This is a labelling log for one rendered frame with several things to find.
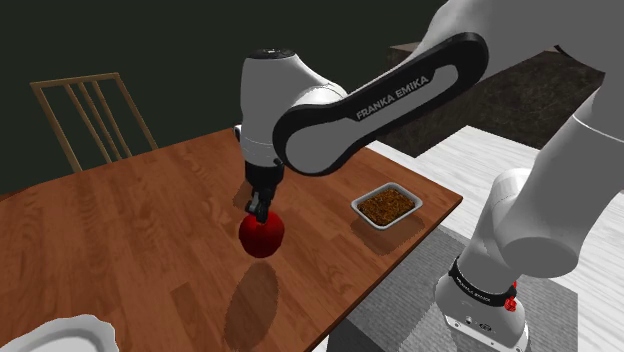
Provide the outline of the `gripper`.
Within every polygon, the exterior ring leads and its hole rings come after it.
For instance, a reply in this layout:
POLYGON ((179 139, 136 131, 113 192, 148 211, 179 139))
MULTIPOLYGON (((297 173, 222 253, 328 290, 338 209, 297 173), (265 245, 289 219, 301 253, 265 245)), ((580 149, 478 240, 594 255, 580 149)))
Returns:
POLYGON ((260 222, 266 223, 272 201, 272 194, 284 177, 285 166, 278 161, 272 166, 258 166, 245 162, 245 179, 252 186, 251 199, 245 206, 245 211, 253 216, 260 213, 260 222))

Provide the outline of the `red apple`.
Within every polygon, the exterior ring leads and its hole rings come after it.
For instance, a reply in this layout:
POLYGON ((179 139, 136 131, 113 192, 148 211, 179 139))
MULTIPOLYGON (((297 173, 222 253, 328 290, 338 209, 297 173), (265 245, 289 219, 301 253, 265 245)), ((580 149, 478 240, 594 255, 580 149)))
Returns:
POLYGON ((258 222, 254 215, 247 215, 239 226, 238 236, 249 255, 266 258, 279 249, 284 233, 284 223, 279 215, 269 211, 265 223, 258 222))

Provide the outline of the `white tray with brown food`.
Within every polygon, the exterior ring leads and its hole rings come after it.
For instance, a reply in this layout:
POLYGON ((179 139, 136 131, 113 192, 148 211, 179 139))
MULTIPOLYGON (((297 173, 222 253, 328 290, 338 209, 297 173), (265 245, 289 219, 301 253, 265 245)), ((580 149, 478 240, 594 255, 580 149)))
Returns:
POLYGON ((387 230, 423 206, 405 187, 388 182, 351 202, 353 211, 376 230, 387 230))

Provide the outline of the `wooden table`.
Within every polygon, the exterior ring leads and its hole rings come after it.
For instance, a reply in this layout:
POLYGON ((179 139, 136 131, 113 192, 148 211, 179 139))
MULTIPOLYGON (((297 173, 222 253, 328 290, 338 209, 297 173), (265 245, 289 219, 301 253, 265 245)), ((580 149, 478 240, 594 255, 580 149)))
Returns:
POLYGON ((91 314, 120 352, 308 352, 461 201, 364 149, 326 177, 285 174, 285 237, 258 260, 238 238, 248 196, 223 130, 0 202, 0 346, 91 314), (351 202, 388 182, 423 206, 380 231, 351 202))

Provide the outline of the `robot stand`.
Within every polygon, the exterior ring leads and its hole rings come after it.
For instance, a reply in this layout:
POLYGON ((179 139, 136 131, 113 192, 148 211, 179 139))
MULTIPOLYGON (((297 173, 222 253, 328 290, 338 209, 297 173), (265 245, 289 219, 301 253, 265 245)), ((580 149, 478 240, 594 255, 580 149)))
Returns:
MULTIPOLYGON (((448 326, 434 288, 468 239, 439 226, 432 231, 314 352, 496 352, 448 326)), ((547 279, 523 276, 526 352, 580 352, 578 298, 547 279)))

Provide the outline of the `wooden chair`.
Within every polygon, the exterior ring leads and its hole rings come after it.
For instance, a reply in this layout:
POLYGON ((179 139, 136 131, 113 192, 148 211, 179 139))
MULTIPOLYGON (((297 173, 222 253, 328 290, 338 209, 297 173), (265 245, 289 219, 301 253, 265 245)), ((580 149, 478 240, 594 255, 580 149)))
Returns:
POLYGON ((114 142, 112 135, 110 133, 110 131, 108 130, 106 124, 103 121, 102 115, 100 114, 100 111, 98 110, 98 108, 96 107, 95 101, 93 100, 93 98, 91 97, 91 95, 89 94, 88 89, 86 88, 86 84, 90 84, 92 86, 93 91, 96 94, 96 97, 103 109, 104 115, 106 116, 106 118, 109 121, 109 124, 112 127, 112 130, 115 134, 115 136, 118 138, 119 143, 121 145, 122 150, 124 151, 125 155, 127 157, 132 157, 133 154, 127 144, 127 142, 125 141, 125 138, 116 122, 116 119, 110 109, 110 106, 102 92, 102 89, 100 87, 99 82, 100 81, 114 81, 117 88, 119 89, 124 101, 126 102, 126 104, 128 105, 130 112, 132 114, 132 116, 134 117, 135 121, 138 124, 138 127, 141 131, 141 133, 143 134, 143 136, 145 137, 148 145, 150 146, 150 148, 152 150, 156 150, 159 148, 156 140, 154 139, 149 127, 147 126, 145 120, 143 119, 137 105, 135 104, 131 94, 129 93, 124 81, 122 80, 120 74, 118 72, 111 72, 111 73, 103 73, 103 74, 94 74, 94 75, 87 75, 87 76, 78 76, 78 77, 69 77, 69 78, 60 78, 60 79, 53 79, 53 80, 43 80, 43 81, 35 81, 35 82, 31 82, 30 83, 30 88, 32 89, 39 105, 41 106, 45 117, 57 139, 57 141, 59 142, 61 149, 65 155, 65 157, 67 158, 67 161, 72 169, 72 171, 74 173, 77 172, 81 172, 82 171, 82 166, 74 152, 74 150, 72 149, 72 146, 69 142, 69 140, 67 139, 67 136, 64 133, 64 130, 60 124, 60 122, 58 121, 55 113, 53 112, 53 109, 49 103, 49 101, 47 100, 47 97, 44 93, 44 89, 45 88, 53 88, 53 87, 63 87, 65 92, 67 93, 69 99, 71 100, 74 108, 76 109, 77 113, 79 114, 81 120, 83 121, 83 123, 85 124, 85 127, 87 128, 87 130, 89 131, 90 135, 92 136, 94 142, 96 143, 97 147, 99 148, 102 156, 104 157, 104 160, 107 164, 112 163, 112 159, 111 156, 108 153, 108 150, 106 149, 100 135, 98 134, 98 132, 96 131, 92 121, 90 120, 90 118, 87 116, 87 113, 83 107, 83 105, 81 104, 81 102, 79 101, 75 91, 73 90, 72 86, 75 85, 78 87, 79 91, 81 92, 84 101, 86 102, 87 106, 89 107, 93 117, 96 119, 97 124, 99 125, 101 131, 104 133, 104 137, 106 142, 108 143, 110 149, 112 150, 115 158, 117 160, 121 160, 122 156, 121 153, 119 151, 119 149, 117 148, 116 143, 114 142))

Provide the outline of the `dark stone counter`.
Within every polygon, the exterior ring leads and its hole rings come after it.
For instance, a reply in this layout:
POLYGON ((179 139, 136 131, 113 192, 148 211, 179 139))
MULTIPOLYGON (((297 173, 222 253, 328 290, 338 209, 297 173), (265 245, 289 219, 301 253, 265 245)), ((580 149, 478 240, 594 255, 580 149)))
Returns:
POLYGON ((417 157, 465 126, 541 149, 604 74, 547 49, 377 138, 417 157))

